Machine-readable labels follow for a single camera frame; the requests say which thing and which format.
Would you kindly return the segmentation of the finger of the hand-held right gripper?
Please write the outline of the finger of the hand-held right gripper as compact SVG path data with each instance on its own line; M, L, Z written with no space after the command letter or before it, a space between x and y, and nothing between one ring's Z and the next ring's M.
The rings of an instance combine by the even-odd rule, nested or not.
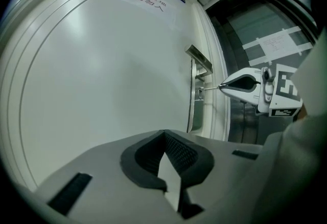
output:
M249 103L253 106L259 104L261 86L256 84L252 89L245 90L241 88L234 88L229 86L222 86L221 92L231 99L239 100L245 103Z
M255 86L261 84L261 70L257 68L243 68L228 76L223 86Z

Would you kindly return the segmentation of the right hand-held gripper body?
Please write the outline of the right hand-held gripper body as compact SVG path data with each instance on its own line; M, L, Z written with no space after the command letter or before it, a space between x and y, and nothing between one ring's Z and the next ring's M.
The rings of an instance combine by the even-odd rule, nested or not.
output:
M294 117L303 101L291 77L296 68L277 64L275 69L261 69L261 88L256 115Z

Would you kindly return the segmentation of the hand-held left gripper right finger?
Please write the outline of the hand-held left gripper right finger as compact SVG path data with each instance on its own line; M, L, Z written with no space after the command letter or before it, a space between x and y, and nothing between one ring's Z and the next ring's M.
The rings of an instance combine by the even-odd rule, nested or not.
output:
M252 223L258 191L247 175L261 149L255 145L164 131L164 223Z

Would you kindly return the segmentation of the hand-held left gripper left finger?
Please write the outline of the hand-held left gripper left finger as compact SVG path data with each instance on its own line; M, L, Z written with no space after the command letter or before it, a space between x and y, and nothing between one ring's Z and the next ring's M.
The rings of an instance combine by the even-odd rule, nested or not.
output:
M179 215L161 190L141 188L122 171L123 151L153 135L150 131L96 146L44 180L35 191L50 223L177 223ZM66 216L47 204L78 173L91 176Z

